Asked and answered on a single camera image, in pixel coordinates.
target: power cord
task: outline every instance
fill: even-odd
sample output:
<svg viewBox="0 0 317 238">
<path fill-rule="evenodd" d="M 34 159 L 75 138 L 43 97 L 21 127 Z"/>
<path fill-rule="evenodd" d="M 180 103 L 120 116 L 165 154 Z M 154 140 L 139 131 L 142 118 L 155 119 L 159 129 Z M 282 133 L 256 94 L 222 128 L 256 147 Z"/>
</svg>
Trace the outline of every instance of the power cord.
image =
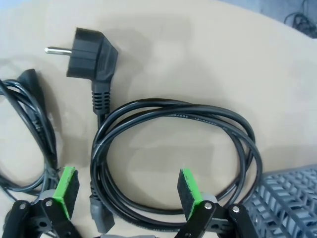
<svg viewBox="0 0 317 238">
<path fill-rule="evenodd" d="M 224 108 L 194 105 L 170 99 L 142 99 L 130 102 L 108 115 L 110 111 L 110 83 L 118 52 L 106 37 L 98 31 L 77 28 L 73 49 L 48 47 L 46 52 L 70 56 L 67 76 L 86 77 L 92 80 L 93 106 L 94 112 L 98 116 L 99 129 L 93 142 L 91 155 L 92 195 L 90 196 L 90 202 L 91 216 L 96 223 L 98 232 L 107 233 L 114 226 L 114 214 L 136 226 L 157 231 L 174 232 L 184 225 L 184 223 L 157 221 L 132 210 L 131 208 L 135 208 L 166 215 L 183 214 L 182 209 L 157 209 L 132 201 L 116 186 L 107 165 L 106 156 L 116 136 L 137 124 L 159 117 L 192 119 L 221 127 L 236 146 L 240 161 L 240 174 L 216 197 L 221 200 L 232 192 L 226 206 L 235 202 L 243 188 L 250 163 L 255 159 L 257 164 L 256 179 L 252 188 L 240 203 L 244 203 L 250 198 L 262 175 L 262 160 L 255 145 L 253 130 L 242 116 Z M 98 88 L 94 86 L 95 83 L 104 83 L 106 86 L 100 85 L 100 88 Z M 102 107 L 103 111 L 96 110 L 96 103 Z M 144 110 L 115 123 L 126 113 L 151 107 L 158 107 L 158 109 Z M 229 123 L 226 119 L 239 123 L 244 131 Z"/>
<path fill-rule="evenodd" d="M 44 171 L 33 183 L 20 186 L 0 175 L 0 187 L 13 201 L 17 198 L 11 192 L 24 192 L 38 197 L 43 191 L 56 188 L 59 177 L 55 134 L 47 117 L 43 92 L 35 70 L 24 71 L 16 80 L 0 80 L 0 95 L 4 95 L 19 114 L 44 156 Z"/>
<path fill-rule="evenodd" d="M 137 109 L 152 107 L 159 108 L 148 109 L 143 112 L 135 113 L 116 123 L 116 120 L 126 113 Z M 221 200 L 233 192 L 225 204 L 225 207 L 235 202 L 243 188 L 246 179 L 246 171 L 248 170 L 250 163 L 254 158 L 257 164 L 256 179 L 252 185 L 252 188 L 248 191 L 240 203 L 244 203 L 250 198 L 262 175 L 262 160 L 255 145 L 255 136 L 253 130 L 250 124 L 242 116 L 233 111 L 215 106 L 195 105 L 187 102 L 160 98 L 142 99 L 127 103 L 110 113 L 97 131 L 93 142 L 91 160 L 92 183 L 101 202 L 113 214 L 118 215 L 125 221 L 130 222 L 138 227 L 156 231 L 175 232 L 184 225 L 184 223 L 168 223 L 157 221 L 132 210 L 130 207 L 141 211 L 164 215 L 183 214 L 182 209 L 157 209 L 136 203 L 126 197 L 116 186 L 115 181 L 113 180 L 109 171 L 107 159 L 104 157 L 116 136 L 135 125 L 159 117 L 192 119 L 222 128 L 232 139 L 237 149 L 240 161 L 240 174 L 227 188 L 218 194 L 216 198 L 217 200 Z M 225 119 L 230 119 L 239 123 L 245 132 L 229 123 Z M 244 150 L 242 143 L 245 144 L 248 150 Z"/>
</svg>

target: black clamp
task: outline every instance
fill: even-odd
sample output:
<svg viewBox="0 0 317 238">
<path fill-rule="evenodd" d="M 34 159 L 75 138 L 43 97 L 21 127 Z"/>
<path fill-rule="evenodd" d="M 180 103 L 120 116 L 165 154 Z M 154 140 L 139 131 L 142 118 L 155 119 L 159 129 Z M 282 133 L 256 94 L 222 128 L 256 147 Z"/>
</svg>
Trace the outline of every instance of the black clamp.
<svg viewBox="0 0 317 238">
<path fill-rule="evenodd" d="M 205 232 L 217 233 L 219 238 L 258 238 L 243 205 L 232 204 L 223 208 L 207 200 L 197 205 L 175 238 L 201 238 Z"/>
<path fill-rule="evenodd" d="M 39 238 L 53 232 L 57 238 L 81 238 L 53 198 L 35 204 L 18 200 L 8 215 L 2 238 Z"/>
</svg>

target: green clamp pad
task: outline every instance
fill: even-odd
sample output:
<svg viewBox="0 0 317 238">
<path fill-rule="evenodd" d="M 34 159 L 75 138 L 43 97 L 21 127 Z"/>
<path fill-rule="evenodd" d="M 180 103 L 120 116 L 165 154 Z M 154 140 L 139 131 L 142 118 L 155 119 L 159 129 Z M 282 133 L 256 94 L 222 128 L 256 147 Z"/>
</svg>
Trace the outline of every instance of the green clamp pad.
<svg viewBox="0 0 317 238">
<path fill-rule="evenodd" d="M 75 167 L 65 167 L 53 199 L 60 204 L 68 219 L 71 219 L 73 214 L 78 190 L 79 180 L 77 170 Z"/>
<path fill-rule="evenodd" d="M 177 190 L 186 220 L 188 220 L 195 211 L 196 206 L 203 201 L 190 169 L 180 170 Z"/>
</svg>

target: background cable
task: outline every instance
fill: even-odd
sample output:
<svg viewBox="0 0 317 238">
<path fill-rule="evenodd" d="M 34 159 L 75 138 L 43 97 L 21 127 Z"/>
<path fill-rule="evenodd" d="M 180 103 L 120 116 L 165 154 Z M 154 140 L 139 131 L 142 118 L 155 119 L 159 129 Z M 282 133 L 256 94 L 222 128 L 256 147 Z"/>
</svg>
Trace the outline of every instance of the background cable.
<svg viewBox="0 0 317 238">
<path fill-rule="evenodd" d="M 301 8 L 298 12 L 293 12 L 287 15 L 284 19 L 284 24 L 293 16 L 292 27 L 311 38 L 317 38 L 317 24 L 308 16 L 309 0 L 303 0 Z"/>
<path fill-rule="evenodd" d="M 0 95 L 6 97 L 21 117 L 44 156 L 44 171 L 34 182 L 20 186 L 0 175 L 0 187 L 11 200 L 17 200 L 11 191 L 38 197 L 43 191 L 56 188 L 59 177 L 55 134 L 47 117 L 43 92 L 35 70 L 26 70 L 17 80 L 0 80 Z"/>
</svg>

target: black cable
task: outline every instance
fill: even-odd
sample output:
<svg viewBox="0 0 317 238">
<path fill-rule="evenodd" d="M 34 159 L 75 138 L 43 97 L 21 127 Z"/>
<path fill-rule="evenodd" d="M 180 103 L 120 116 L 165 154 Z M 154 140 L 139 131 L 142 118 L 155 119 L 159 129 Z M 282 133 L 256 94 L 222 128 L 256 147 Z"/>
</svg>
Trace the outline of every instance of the black cable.
<svg viewBox="0 0 317 238">
<path fill-rule="evenodd" d="M 34 182 L 20 186 L 0 175 L 0 187 L 12 200 L 17 199 L 10 191 L 24 192 L 38 197 L 43 191 L 56 188 L 59 181 L 53 126 L 34 95 L 18 80 L 0 80 L 0 95 L 4 95 L 19 114 L 44 156 L 43 174 Z"/>
<path fill-rule="evenodd" d="M 302 14 L 302 13 L 298 11 L 298 12 L 292 12 L 292 13 L 288 14 L 288 15 L 285 17 L 285 19 L 284 19 L 284 24 L 286 24 L 287 19 L 288 19 L 289 17 L 294 16 L 294 15 L 296 15 L 296 14 Z"/>
<path fill-rule="evenodd" d="M 301 12 L 304 14 L 308 14 L 308 0 L 303 0 L 301 4 Z"/>
<path fill-rule="evenodd" d="M 105 121 L 105 119 L 106 119 L 106 116 L 105 116 L 104 114 L 97 116 L 98 128 L 103 124 L 103 122 Z"/>
<path fill-rule="evenodd" d="M 128 112 L 151 107 L 158 108 L 135 113 L 115 124 L 117 119 Z M 216 196 L 216 198 L 221 200 L 233 191 L 226 206 L 232 204 L 236 200 L 244 185 L 246 171 L 254 158 L 257 164 L 256 178 L 252 188 L 240 202 L 244 203 L 251 197 L 262 175 L 262 160 L 255 145 L 253 130 L 250 124 L 242 116 L 233 111 L 214 106 L 194 105 L 169 99 L 142 99 L 127 103 L 110 113 L 98 129 L 93 142 L 91 161 L 92 184 L 98 198 L 108 210 L 120 216 L 127 222 L 151 230 L 174 232 L 184 225 L 184 223 L 157 221 L 132 210 L 130 207 L 157 214 L 176 215 L 183 213 L 182 209 L 158 209 L 130 200 L 116 186 L 107 164 L 106 155 L 116 136 L 137 124 L 159 117 L 179 117 L 198 120 L 222 128 L 230 136 L 237 148 L 240 160 L 240 173 L 224 191 Z M 229 120 L 227 119 L 239 123 L 245 131 L 235 127 L 229 123 Z M 243 149 L 242 143 L 246 145 L 248 151 Z"/>
</svg>

